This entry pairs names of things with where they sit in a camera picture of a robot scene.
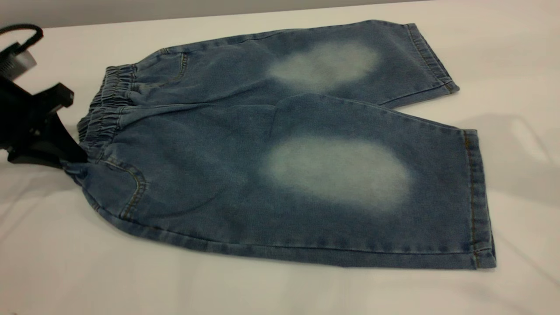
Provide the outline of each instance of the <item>elastic waistband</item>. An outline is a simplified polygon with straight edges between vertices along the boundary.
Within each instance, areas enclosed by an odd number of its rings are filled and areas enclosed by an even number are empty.
[[[115,135],[122,108],[131,105],[129,94],[133,89],[134,71],[132,64],[108,67],[89,112],[78,123],[80,146],[90,159],[101,157]]]

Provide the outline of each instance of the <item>hem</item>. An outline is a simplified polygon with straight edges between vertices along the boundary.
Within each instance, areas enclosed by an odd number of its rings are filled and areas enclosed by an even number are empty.
[[[484,167],[476,130],[464,130],[465,148],[470,170],[471,241],[476,268],[496,267],[496,249],[488,212]]]
[[[459,86],[455,84],[443,63],[441,63],[436,53],[432,50],[424,36],[422,36],[418,30],[416,24],[410,23],[405,24],[405,26],[408,28],[408,33],[412,43],[416,47],[416,50],[422,57],[426,66],[432,72],[433,76],[447,88],[448,94],[458,92],[460,90]]]

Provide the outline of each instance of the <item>denim shorts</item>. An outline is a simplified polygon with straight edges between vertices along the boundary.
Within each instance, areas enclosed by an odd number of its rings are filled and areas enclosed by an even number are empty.
[[[161,49],[109,67],[64,163],[118,229],[336,266],[496,266],[475,130],[394,111],[458,91],[415,24]]]

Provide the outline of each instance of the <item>bleached spot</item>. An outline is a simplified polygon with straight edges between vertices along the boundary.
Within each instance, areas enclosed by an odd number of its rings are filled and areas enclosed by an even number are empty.
[[[300,92],[326,92],[375,69],[377,53],[360,42],[322,43],[273,63],[269,74]]]
[[[368,209],[405,201],[410,174],[387,148],[367,141],[296,137],[267,155],[265,175],[294,193]]]

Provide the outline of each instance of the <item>pocket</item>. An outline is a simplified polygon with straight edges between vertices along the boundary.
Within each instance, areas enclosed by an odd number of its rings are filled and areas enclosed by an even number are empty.
[[[187,53],[154,53],[135,64],[135,84],[162,87],[179,81],[186,72]]]

